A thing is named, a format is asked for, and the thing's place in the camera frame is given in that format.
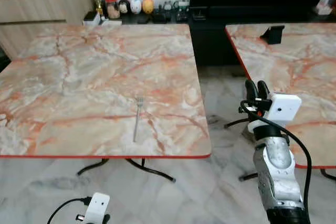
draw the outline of white ball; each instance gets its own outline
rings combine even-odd
[[[141,12],[141,1],[131,0],[131,11],[134,14],[139,14]]]

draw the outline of marble pattern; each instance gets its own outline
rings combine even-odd
[[[0,73],[0,84],[0,155],[211,152],[187,25],[50,29]]]
[[[296,94],[302,106],[287,129],[299,137],[315,167],[336,167],[336,24],[285,24],[281,44],[259,38],[272,24],[229,25],[227,32],[255,82]],[[297,164],[307,161],[292,141]]]
[[[99,191],[111,196],[109,224],[267,224],[257,180],[239,182],[254,172],[253,143],[241,132],[246,123],[223,129],[241,119],[242,77],[236,68],[199,69],[201,91],[209,123],[213,153],[206,159],[149,159],[149,167],[176,177],[176,183],[145,173],[121,159],[77,177],[75,173],[95,159],[0,159],[1,223],[46,223],[64,201]],[[334,170],[328,172],[336,175]],[[297,169],[301,190],[306,170]],[[313,170],[310,187],[311,223],[336,224],[336,186]],[[76,223],[84,214],[73,203],[56,214],[53,223]]]

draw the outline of red table edge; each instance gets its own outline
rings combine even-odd
[[[238,53],[238,50],[237,50],[235,44],[234,44],[233,41],[232,41],[231,35],[229,34],[229,32],[228,32],[227,29],[226,29],[226,26],[225,26],[225,28],[224,28],[224,32],[226,33],[228,39],[230,40],[230,43],[231,43],[231,45],[232,45],[232,47],[233,47],[233,49],[234,49],[234,51],[235,51],[235,53],[236,53],[236,55],[237,55],[237,58],[238,58],[238,60],[239,60],[239,62],[240,62],[240,65],[243,67],[243,69],[244,69],[244,71],[245,71],[245,75],[247,76],[247,78],[248,78],[249,80],[251,80],[251,76],[250,76],[249,73],[247,72],[247,68],[245,67],[245,65],[244,65],[244,63],[243,63],[243,60],[241,59],[240,54]],[[299,165],[299,164],[296,164],[295,167],[296,167],[296,168],[300,168],[300,169],[306,169],[306,168],[307,168],[306,165]],[[322,166],[322,165],[312,165],[312,168],[314,168],[314,169],[336,169],[336,165],[326,165],[326,166]]]
[[[158,155],[143,155],[143,156],[134,156],[134,155],[97,155],[97,156],[85,156],[85,155],[0,155],[0,158],[98,158],[98,159],[128,159],[128,158],[145,158],[145,159],[160,159],[160,158],[171,158],[171,159],[201,159],[201,158],[208,158],[211,156],[211,153],[206,155],[199,155],[199,156],[158,156]]]

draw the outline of jar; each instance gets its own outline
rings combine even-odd
[[[105,4],[109,18],[116,19],[120,17],[117,0],[105,0]]]

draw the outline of orange ball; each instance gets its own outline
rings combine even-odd
[[[142,10],[147,14],[152,13],[154,10],[154,1],[153,0],[143,0]]]

